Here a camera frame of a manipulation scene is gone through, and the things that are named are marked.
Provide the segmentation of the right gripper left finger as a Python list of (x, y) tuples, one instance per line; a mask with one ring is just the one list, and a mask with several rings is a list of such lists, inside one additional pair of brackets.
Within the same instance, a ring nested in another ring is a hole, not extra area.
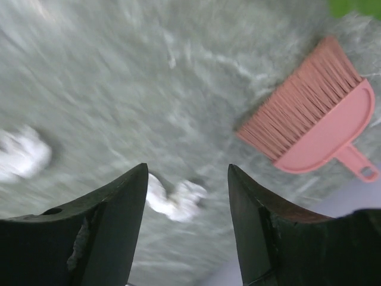
[(39, 215), (1, 220), (2, 285), (126, 285), (148, 187), (145, 163)]

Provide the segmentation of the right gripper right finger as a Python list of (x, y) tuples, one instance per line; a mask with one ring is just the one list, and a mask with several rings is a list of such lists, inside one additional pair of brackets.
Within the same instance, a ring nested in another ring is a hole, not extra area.
[(285, 200), (234, 164), (227, 178), (244, 285), (380, 284), (380, 210), (332, 218)]

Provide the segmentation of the pink hand brush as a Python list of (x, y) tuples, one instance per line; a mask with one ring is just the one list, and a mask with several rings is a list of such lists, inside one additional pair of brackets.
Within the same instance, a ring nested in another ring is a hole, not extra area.
[(288, 173), (307, 173), (332, 159), (364, 182), (377, 167), (353, 142), (374, 113), (376, 98), (334, 37), (302, 64), (237, 129), (237, 136)]

